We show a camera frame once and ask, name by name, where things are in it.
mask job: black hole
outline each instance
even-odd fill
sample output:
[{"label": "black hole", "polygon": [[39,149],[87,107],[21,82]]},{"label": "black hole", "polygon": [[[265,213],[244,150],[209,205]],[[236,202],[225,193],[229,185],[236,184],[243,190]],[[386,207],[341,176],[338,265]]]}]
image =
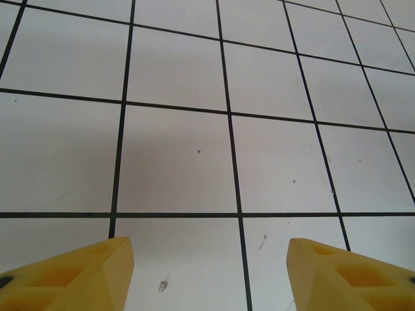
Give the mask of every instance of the black hole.
[{"label": "black hole", "polygon": [[0,289],[5,287],[8,283],[13,280],[12,277],[0,277]]}]

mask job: small debris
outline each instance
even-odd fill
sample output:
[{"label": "small debris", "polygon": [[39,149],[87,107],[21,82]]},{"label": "small debris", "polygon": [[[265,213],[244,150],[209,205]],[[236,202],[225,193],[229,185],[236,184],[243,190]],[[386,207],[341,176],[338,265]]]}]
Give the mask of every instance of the small debris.
[{"label": "small debris", "polygon": [[158,292],[159,293],[164,292],[166,290],[166,288],[168,287],[168,285],[169,285],[169,275],[166,277],[166,279],[164,281],[161,281],[160,282],[160,286],[158,288]]},{"label": "small debris", "polygon": [[265,240],[266,240],[267,238],[268,238],[268,235],[267,235],[267,234],[264,234],[264,241],[262,241],[261,246],[259,247],[259,249],[258,249],[258,250],[260,250],[260,249],[264,246]]}]

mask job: white square tile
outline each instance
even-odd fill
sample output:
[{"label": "white square tile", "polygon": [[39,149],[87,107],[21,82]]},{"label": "white square tile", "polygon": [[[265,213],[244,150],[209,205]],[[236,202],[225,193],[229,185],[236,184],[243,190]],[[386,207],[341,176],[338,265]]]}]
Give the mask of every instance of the white square tile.
[{"label": "white square tile", "polygon": [[218,38],[215,0],[140,0],[136,2],[137,24]]},{"label": "white square tile", "polygon": [[2,211],[109,212],[120,107],[0,94]]},{"label": "white square tile", "polygon": [[317,120],[383,127],[360,67],[308,57],[302,65]]},{"label": "white square tile", "polygon": [[27,4],[116,21],[129,22],[131,15],[131,0],[28,0]]},{"label": "white square tile", "polygon": [[415,270],[415,217],[345,217],[352,252]]},{"label": "white square tile", "polygon": [[282,2],[220,0],[223,38],[293,51]]},{"label": "white square tile", "polygon": [[396,27],[415,30],[413,0],[383,0],[383,4]]},{"label": "white square tile", "polygon": [[116,228],[136,263],[126,311],[246,310],[237,219],[118,219]]},{"label": "white square tile", "polygon": [[0,87],[121,99],[128,26],[26,8]]},{"label": "white square tile", "polygon": [[415,131],[415,77],[367,69],[388,128]]},{"label": "white square tile", "polygon": [[336,126],[320,130],[342,212],[414,210],[385,132]]},{"label": "white square tile", "polygon": [[0,55],[6,49],[10,33],[12,32],[14,22],[18,16],[19,7],[17,5],[8,5],[0,3]]},{"label": "white square tile", "polygon": [[226,44],[232,111],[312,119],[297,57]]},{"label": "white square tile", "polygon": [[227,116],[127,107],[118,211],[236,212]]},{"label": "white square tile", "polygon": [[338,13],[338,7],[336,0],[290,0],[301,5],[312,6],[314,8],[321,8]]},{"label": "white square tile", "polygon": [[380,0],[338,0],[342,13],[390,25]]},{"label": "white square tile", "polygon": [[244,230],[254,310],[295,310],[286,264],[291,238],[345,248],[337,217],[245,218]]},{"label": "white square tile", "polygon": [[336,211],[314,125],[234,117],[233,130],[244,212]]},{"label": "white square tile", "polygon": [[298,52],[357,63],[339,15],[287,4]]},{"label": "white square tile", "polygon": [[226,110],[219,42],[135,28],[128,99]]},{"label": "white square tile", "polygon": [[363,65],[414,73],[392,27],[346,17]]},{"label": "white square tile", "polygon": [[407,175],[412,191],[415,190],[415,135],[390,133],[397,154]]},{"label": "white square tile", "polygon": [[410,60],[415,65],[415,33],[397,29],[397,33],[402,40],[403,46],[407,50]]},{"label": "white square tile", "polygon": [[0,219],[0,271],[106,240],[109,225],[108,219]]}]

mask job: yellow 3d-printed part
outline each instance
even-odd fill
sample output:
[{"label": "yellow 3d-printed part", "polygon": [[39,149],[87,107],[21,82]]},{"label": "yellow 3d-printed part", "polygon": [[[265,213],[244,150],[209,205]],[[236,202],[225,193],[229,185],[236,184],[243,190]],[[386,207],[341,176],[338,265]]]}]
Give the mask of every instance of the yellow 3d-printed part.
[{"label": "yellow 3d-printed part", "polygon": [[0,274],[1,311],[122,311],[134,258],[113,238]]},{"label": "yellow 3d-printed part", "polygon": [[414,311],[415,272],[293,238],[287,269],[297,311]]}]

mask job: hexagonal cutout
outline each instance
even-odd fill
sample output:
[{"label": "hexagonal cutout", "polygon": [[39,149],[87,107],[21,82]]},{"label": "hexagonal cutout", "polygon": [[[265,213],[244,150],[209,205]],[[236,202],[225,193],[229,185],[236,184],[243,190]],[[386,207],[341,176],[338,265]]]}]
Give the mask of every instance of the hexagonal cutout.
[{"label": "hexagonal cutout", "polygon": [[71,266],[56,266],[45,269],[31,284],[36,287],[65,287],[78,277],[83,268]]},{"label": "hexagonal cutout", "polygon": [[336,270],[353,287],[393,285],[379,270],[366,264],[340,265],[336,267]]}]

